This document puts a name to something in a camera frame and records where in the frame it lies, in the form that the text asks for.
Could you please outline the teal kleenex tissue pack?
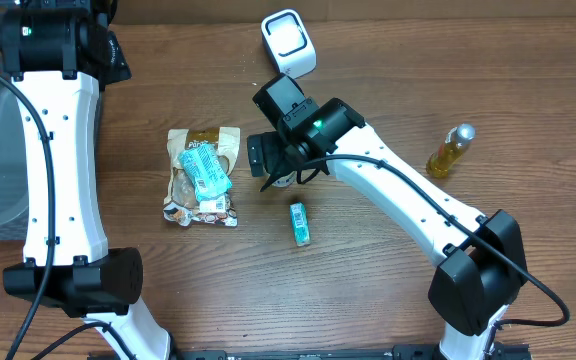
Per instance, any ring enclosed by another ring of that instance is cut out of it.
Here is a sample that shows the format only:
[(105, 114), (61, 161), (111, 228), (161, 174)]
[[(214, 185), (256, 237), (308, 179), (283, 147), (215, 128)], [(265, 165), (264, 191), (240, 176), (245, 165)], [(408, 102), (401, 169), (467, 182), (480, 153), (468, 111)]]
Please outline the teal kleenex tissue pack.
[(311, 239), (304, 205), (300, 202), (291, 204), (290, 215), (297, 246), (308, 246)]

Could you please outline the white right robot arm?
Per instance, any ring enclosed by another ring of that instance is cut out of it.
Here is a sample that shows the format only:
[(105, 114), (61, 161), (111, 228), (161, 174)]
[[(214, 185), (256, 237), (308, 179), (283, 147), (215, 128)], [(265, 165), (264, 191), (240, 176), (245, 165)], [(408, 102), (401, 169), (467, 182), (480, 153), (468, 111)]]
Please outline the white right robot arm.
[(435, 268), (428, 297), (445, 321), (436, 344), (399, 344), (393, 359), (528, 359), (525, 345), (496, 341), (501, 320), (525, 281), (517, 221), (487, 217), (452, 198), (409, 166), (352, 107), (322, 106), (280, 74), (253, 97), (273, 131), (247, 139), (255, 177), (269, 182), (300, 170), (323, 172), (355, 188), (407, 232)]

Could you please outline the green lid jar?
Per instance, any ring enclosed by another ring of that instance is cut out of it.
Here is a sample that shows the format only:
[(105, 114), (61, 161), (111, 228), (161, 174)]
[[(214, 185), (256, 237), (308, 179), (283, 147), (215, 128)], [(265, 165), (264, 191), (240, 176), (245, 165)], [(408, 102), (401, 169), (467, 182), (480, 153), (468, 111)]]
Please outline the green lid jar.
[(288, 187), (296, 181), (296, 172), (293, 171), (287, 175), (277, 178), (272, 185), (274, 187)]

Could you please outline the yellow oil bottle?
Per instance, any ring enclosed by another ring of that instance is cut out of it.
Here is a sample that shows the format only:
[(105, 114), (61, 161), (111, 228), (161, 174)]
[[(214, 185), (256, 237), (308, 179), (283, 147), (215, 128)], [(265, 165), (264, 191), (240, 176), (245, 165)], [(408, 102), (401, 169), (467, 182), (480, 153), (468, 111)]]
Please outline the yellow oil bottle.
[(434, 178), (445, 178), (459, 158), (469, 149), (475, 139), (476, 130), (471, 124), (463, 123), (451, 129), (439, 149), (426, 164), (427, 173)]

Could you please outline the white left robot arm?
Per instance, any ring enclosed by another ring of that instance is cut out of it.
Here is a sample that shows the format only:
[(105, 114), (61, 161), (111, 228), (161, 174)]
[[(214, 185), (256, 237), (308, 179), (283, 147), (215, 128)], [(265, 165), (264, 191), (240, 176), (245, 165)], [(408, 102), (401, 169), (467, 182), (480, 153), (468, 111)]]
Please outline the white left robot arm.
[(5, 291), (97, 329), (122, 359), (171, 359), (144, 303), (142, 258), (112, 248), (101, 222), (95, 127), (105, 87), (130, 78), (109, 26), (113, 1), (22, 1), (0, 23), (6, 86), (23, 121), (29, 215)]

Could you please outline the teal snack packet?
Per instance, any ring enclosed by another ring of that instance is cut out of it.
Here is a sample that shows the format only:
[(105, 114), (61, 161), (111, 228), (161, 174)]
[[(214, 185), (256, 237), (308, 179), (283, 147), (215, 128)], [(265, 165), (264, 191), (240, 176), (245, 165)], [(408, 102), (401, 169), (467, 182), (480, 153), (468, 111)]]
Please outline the teal snack packet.
[(232, 187), (212, 144), (202, 144), (185, 150), (177, 159), (189, 176), (199, 202), (219, 197)]

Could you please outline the brown white snack bag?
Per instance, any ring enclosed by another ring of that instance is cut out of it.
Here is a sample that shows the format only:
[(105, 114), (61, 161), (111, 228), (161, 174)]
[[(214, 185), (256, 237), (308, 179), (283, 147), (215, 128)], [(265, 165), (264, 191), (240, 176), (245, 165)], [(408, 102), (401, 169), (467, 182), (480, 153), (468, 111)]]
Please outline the brown white snack bag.
[(215, 147), (219, 162), (230, 179), (240, 148), (238, 128), (171, 129), (167, 138), (170, 179), (167, 195), (163, 200), (163, 217), (182, 227), (195, 223), (235, 227), (238, 219), (230, 196), (232, 187), (219, 197), (199, 202), (189, 176), (177, 159), (183, 151), (202, 144), (212, 144)]

